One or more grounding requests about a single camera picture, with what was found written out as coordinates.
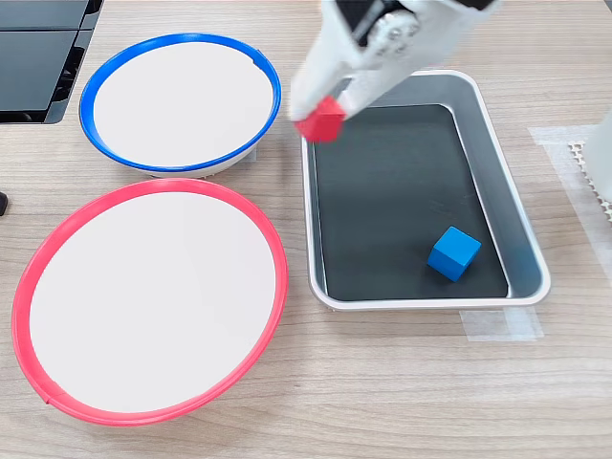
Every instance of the white plate surface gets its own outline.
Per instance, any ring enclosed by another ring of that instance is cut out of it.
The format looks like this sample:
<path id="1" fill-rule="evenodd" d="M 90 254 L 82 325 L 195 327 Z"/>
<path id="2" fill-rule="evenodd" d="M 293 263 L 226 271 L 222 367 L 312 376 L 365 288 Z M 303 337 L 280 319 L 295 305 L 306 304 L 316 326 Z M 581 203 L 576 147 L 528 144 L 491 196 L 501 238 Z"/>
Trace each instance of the white plate surface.
<path id="1" fill-rule="evenodd" d="M 201 194 L 147 194 L 104 211 L 53 256 L 33 294 L 33 349 L 84 404 L 169 407 L 249 354 L 274 288 L 270 246 L 240 210 Z"/>
<path id="2" fill-rule="evenodd" d="M 248 55 L 195 41 L 121 65 L 98 89 L 94 123 L 117 156 L 178 167 L 242 147 L 265 126 L 272 107 L 272 84 Z"/>

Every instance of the wood grain surface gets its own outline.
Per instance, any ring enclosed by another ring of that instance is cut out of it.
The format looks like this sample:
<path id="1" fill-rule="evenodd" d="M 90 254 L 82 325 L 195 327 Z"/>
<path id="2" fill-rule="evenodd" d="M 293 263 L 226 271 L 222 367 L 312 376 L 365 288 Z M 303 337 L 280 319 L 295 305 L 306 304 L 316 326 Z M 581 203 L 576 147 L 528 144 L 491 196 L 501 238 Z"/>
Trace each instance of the wood grain surface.
<path id="1" fill-rule="evenodd" d="M 543 339 L 468 342 L 457 312 L 341 314 L 317 303 L 306 277 L 298 139 L 283 113 L 255 163 L 213 178 L 263 208 L 289 259 L 286 312 L 251 372 L 191 415 L 132 429 L 73 419 L 24 378 L 11 302 L 29 259 L 69 214 L 145 179 L 81 132 L 89 76 L 151 36 L 225 33 L 261 49 L 287 89 L 319 28 L 317 10 L 306 1 L 108 2 L 64 121 L 0 125 L 0 189 L 11 199 L 0 218 L 1 458 L 612 457 L 610 282 L 528 132 L 596 123 L 612 105 L 612 14 L 603 2 L 507 2 L 448 63 L 480 85 L 549 263 L 553 290 L 537 307 Z M 173 84 L 180 69 L 160 91 Z"/>

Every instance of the blue rim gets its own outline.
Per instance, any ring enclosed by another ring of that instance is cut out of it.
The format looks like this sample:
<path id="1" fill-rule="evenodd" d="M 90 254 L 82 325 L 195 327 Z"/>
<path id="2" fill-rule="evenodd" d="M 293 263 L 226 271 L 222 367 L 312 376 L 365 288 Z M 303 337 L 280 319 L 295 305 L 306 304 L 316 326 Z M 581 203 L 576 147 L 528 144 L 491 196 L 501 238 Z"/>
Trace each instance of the blue rim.
<path id="1" fill-rule="evenodd" d="M 270 112 L 270 116 L 268 117 L 268 121 L 266 121 L 264 127 L 262 127 L 250 141 L 242 145 L 240 148 L 225 156 L 207 161 L 205 163 L 175 167 L 158 167 L 155 165 L 133 163 L 122 158 L 121 156 L 118 156 L 106 145 L 106 143 L 104 143 L 102 138 L 99 136 L 98 130 L 96 129 L 96 124 L 94 123 L 94 101 L 96 100 L 96 95 L 98 94 L 100 86 L 104 83 L 106 78 L 111 76 L 113 72 L 115 72 L 121 65 L 130 59 L 133 59 L 137 55 L 142 55 L 151 50 L 162 48 L 164 46 L 187 43 L 191 41 L 202 41 L 227 46 L 252 58 L 253 63 L 259 69 L 261 69 L 264 74 L 266 74 L 273 87 L 273 107 Z M 155 172 L 188 172 L 190 170 L 205 169 L 207 167 L 223 163 L 256 144 L 257 141 L 259 141 L 259 139 L 261 139 L 268 131 L 268 129 L 270 129 L 270 126 L 272 126 L 274 119 L 278 114 L 278 110 L 280 108 L 280 94 L 280 79 L 278 78 L 278 74 L 276 73 L 272 63 L 259 50 L 256 50 L 242 41 L 238 41 L 227 36 L 213 35 L 208 33 L 175 33 L 172 35 L 158 36 L 157 38 L 151 38 L 150 40 L 146 40 L 142 43 L 137 43 L 136 45 L 132 45 L 129 48 L 121 51 L 119 54 L 111 57 L 92 75 L 85 85 L 85 89 L 83 90 L 83 94 L 80 99 L 79 117 L 83 131 L 94 147 L 118 163 L 136 167 L 137 169 Z"/>

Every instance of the tray rim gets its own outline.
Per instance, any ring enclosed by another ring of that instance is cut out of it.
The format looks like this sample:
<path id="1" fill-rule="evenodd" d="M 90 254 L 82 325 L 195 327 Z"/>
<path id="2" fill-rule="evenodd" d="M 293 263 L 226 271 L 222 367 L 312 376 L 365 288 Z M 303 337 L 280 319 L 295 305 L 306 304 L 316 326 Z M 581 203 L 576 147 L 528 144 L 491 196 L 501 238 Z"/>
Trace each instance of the tray rim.
<path id="1" fill-rule="evenodd" d="M 499 307 L 527 307 L 533 306 L 542 301 L 551 290 L 551 275 L 546 264 L 546 260 L 542 250 L 537 243 L 536 234 L 531 225 L 529 217 L 523 204 L 520 200 L 516 184 L 506 162 L 506 158 L 502 152 L 501 145 L 495 134 L 489 112 L 485 105 L 480 89 L 476 81 L 455 70 L 430 70 L 415 72 L 415 77 L 437 77 L 449 76 L 463 79 L 472 88 L 485 124 L 487 131 L 491 137 L 493 148 L 500 163 L 508 189 L 512 195 L 514 208 L 520 220 L 521 226 L 525 231 L 527 240 L 529 241 L 532 253 L 535 257 L 536 264 L 541 272 L 542 281 L 538 289 L 529 296 L 521 298 L 503 297 L 503 298 L 432 298 L 432 299 L 402 299 L 402 300 L 364 300 L 364 301 L 342 301 L 328 296 L 318 285 L 316 273 L 315 244 L 314 244 L 314 222 L 312 218 L 313 206 L 311 204 L 311 196 L 313 191 L 310 187 L 311 172 L 309 166 L 309 142 L 306 139 L 301 139 L 301 154 L 302 154 L 302 183 L 304 189 L 304 215 L 306 221 L 306 245 L 307 245 L 307 263 L 308 263 L 308 283 L 313 295 L 323 304 L 334 311 L 385 311 L 385 310 L 477 310 Z M 374 102 L 372 106 L 384 107 Z"/>

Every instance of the white tape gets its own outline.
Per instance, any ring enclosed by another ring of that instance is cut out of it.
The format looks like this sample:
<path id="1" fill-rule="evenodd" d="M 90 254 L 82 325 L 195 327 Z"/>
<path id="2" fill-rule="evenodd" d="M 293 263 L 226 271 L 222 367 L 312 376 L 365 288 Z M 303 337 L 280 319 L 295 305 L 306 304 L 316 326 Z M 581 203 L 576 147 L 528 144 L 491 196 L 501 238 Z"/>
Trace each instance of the white tape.
<path id="1" fill-rule="evenodd" d="M 535 341 L 544 336 L 533 307 L 461 311 L 469 341 Z"/>
<path id="2" fill-rule="evenodd" d="M 593 251 L 612 284 L 612 227 L 604 213 L 605 208 L 601 206 L 568 146 L 572 142 L 587 140 L 596 127 L 543 127 L 532 128 L 530 132 L 535 142 L 542 145 L 548 154 Z"/>

